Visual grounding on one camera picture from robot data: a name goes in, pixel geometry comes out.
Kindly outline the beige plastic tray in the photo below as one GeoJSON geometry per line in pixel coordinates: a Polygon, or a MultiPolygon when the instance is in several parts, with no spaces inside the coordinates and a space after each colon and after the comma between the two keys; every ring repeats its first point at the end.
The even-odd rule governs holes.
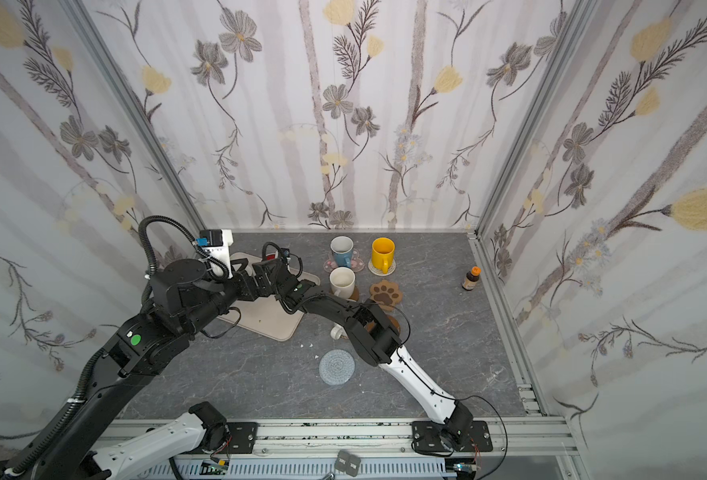
{"type": "MultiPolygon", "coordinates": [[[[244,252],[231,254],[232,263],[243,259],[248,262],[247,272],[253,274],[252,264],[260,261],[261,258],[244,252]]],[[[300,278],[311,280],[316,285],[321,285],[322,283],[319,276],[308,272],[303,273],[300,278]]],[[[239,308],[242,314],[238,325],[239,328],[279,342],[290,340],[305,316],[303,311],[298,311],[293,315],[287,314],[274,296],[262,297],[255,302],[237,301],[234,307],[239,308]]],[[[218,317],[219,322],[224,325],[226,323],[235,324],[239,317],[238,313],[230,312],[222,315],[218,317]]]]}

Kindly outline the blue mug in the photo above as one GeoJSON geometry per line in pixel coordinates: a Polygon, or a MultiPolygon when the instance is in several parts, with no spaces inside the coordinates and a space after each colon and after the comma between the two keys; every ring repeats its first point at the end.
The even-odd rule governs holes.
{"type": "Polygon", "coordinates": [[[353,268],[354,242],[348,236],[337,236],[330,244],[333,260],[338,267],[353,268]]]}

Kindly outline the pink cherry blossom coaster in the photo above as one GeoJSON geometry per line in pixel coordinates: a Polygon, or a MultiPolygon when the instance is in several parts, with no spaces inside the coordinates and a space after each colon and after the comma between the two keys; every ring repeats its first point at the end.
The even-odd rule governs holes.
{"type": "MultiPolygon", "coordinates": [[[[335,260],[335,258],[329,257],[324,264],[325,272],[332,273],[337,268],[340,268],[338,262],[335,260]]],[[[365,263],[363,263],[363,260],[361,260],[361,258],[355,257],[352,259],[352,265],[350,266],[350,269],[353,270],[353,272],[362,272],[363,268],[365,268],[365,263]]]]}

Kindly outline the grey blue round coaster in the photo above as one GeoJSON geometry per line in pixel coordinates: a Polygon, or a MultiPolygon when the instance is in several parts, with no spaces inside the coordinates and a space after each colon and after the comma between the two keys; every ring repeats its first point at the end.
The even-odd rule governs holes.
{"type": "Polygon", "coordinates": [[[355,360],[345,350],[331,350],[322,357],[319,372],[325,384],[329,386],[343,385],[355,373],[355,360]]]}

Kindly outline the yellow mug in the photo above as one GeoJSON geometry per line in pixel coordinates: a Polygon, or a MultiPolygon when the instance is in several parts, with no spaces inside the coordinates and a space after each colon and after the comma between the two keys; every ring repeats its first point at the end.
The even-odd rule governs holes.
{"type": "Polygon", "coordinates": [[[371,244],[371,266],[381,275],[389,275],[395,258],[395,242],[387,237],[377,238],[371,244]]]}

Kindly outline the brown paw print coaster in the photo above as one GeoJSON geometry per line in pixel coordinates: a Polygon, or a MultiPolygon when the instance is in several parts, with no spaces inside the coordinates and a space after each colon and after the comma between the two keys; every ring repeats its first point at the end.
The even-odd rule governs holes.
{"type": "Polygon", "coordinates": [[[385,312],[392,312],[403,301],[399,284],[387,280],[373,284],[369,288],[369,295],[385,312]]]}

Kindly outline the dark brown glossy round coaster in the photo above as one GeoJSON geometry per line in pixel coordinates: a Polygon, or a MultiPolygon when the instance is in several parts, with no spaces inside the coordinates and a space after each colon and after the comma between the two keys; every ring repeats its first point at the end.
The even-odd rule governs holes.
{"type": "Polygon", "coordinates": [[[395,319],[395,317],[391,315],[387,315],[387,319],[389,319],[389,322],[391,322],[391,325],[393,325],[393,328],[395,328],[395,331],[397,331],[397,334],[401,336],[401,325],[399,325],[399,321],[395,319]]]}

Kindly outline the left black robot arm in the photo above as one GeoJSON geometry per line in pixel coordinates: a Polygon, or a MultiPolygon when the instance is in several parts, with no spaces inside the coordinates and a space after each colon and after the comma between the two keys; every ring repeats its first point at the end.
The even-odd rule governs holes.
{"type": "Polygon", "coordinates": [[[203,230],[193,236],[180,222],[152,215],[138,227],[147,257],[149,280],[142,308],[86,363],[75,392],[58,414],[16,457],[0,461],[0,479],[110,479],[119,475],[114,460],[99,461],[94,445],[124,407],[198,334],[239,301],[274,293],[278,252],[268,267],[231,263],[214,250],[226,247],[224,232],[203,230]],[[159,266],[148,228],[163,223],[181,231],[197,253],[159,266]]]}

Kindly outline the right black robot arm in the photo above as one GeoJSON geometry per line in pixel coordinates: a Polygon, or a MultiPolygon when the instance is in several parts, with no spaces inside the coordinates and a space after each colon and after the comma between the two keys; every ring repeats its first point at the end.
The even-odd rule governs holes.
{"type": "Polygon", "coordinates": [[[457,398],[429,377],[413,359],[407,350],[407,340],[401,337],[381,306],[371,299],[343,298],[302,279],[290,270],[292,256],[290,250],[274,242],[266,243],[259,262],[235,273],[239,298],[255,301],[273,297],[287,314],[314,314],[343,328],[359,358],[387,371],[427,414],[429,432],[420,433],[413,440],[413,451],[447,457],[467,448],[475,447],[481,452],[493,449],[491,442],[483,439],[483,430],[465,405],[469,397],[457,398]]]}

